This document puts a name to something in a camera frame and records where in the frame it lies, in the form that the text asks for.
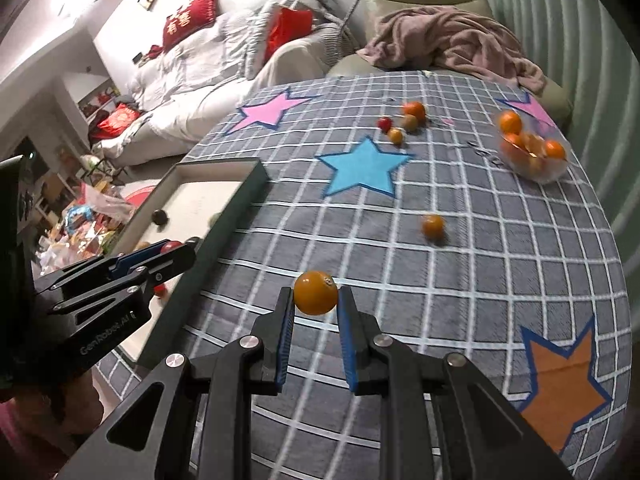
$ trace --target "pink blanket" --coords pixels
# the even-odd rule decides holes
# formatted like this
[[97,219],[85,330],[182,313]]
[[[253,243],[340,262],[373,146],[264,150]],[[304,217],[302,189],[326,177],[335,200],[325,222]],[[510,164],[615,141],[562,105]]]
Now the pink blanket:
[[427,68],[431,63],[481,79],[522,85],[533,93],[546,84],[539,66],[500,23],[449,6],[398,10],[380,19],[378,34],[358,54],[379,68]]

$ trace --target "orange star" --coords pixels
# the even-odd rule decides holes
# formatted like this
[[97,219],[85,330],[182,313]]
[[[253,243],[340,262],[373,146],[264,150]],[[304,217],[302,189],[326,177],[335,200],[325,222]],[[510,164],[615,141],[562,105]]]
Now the orange star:
[[593,377],[594,332],[592,318],[575,343],[566,349],[522,328],[532,393],[520,411],[558,454],[576,426],[611,402],[610,395]]

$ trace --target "dark ball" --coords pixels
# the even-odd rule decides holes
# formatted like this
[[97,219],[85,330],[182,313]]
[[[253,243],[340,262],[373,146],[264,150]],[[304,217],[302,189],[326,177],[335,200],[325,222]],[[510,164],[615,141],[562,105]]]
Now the dark ball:
[[151,214],[151,221],[156,224],[158,227],[163,227],[169,221],[169,217],[166,214],[164,209],[156,209]]
[[191,238],[187,238],[184,241],[185,245],[191,246],[194,249],[198,247],[199,243],[200,243],[200,238],[198,238],[197,236],[192,236]]

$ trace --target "table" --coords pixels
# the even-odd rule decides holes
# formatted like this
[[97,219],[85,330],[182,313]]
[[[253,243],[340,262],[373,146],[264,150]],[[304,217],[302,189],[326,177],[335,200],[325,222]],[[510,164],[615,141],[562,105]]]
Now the table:
[[[509,107],[498,100],[525,97],[430,72],[258,92],[186,156],[259,156],[273,185],[238,225],[172,351],[217,351],[272,309],[281,286],[323,269],[416,351],[464,352],[577,478],[592,478],[625,413],[625,283],[573,155],[561,181],[544,188],[492,162],[493,117]],[[408,100],[428,104],[434,121],[397,149],[375,124]],[[526,123],[548,129],[533,117]],[[380,173],[367,174],[368,164]],[[421,216],[433,211],[447,223],[442,246],[420,232]],[[99,369],[120,396],[140,380],[116,352]],[[285,478],[378,477],[379,404],[348,392],[333,312],[296,317],[284,391],[257,397],[252,421],[255,479],[273,479],[272,469]],[[438,462],[439,448],[432,451]]]

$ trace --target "red fruit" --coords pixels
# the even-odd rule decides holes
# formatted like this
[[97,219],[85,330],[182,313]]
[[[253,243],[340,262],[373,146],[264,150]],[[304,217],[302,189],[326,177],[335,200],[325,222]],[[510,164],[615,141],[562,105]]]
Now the red fruit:
[[162,298],[167,292],[168,291],[167,291],[166,285],[164,283],[160,283],[160,285],[156,285],[154,287],[154,294],[158,298]]
[[160,253],[161,254],[167,253],[171,249],[175,249],[176,247],[180,247],[181,245],[182,245],[182,242],[176,242],[176,241],[167,242],[160,249]]
[[394,122],[391,120],[391,117],[380,117],[378,119],[378,127],[385,133],[387,133],[393,125]]

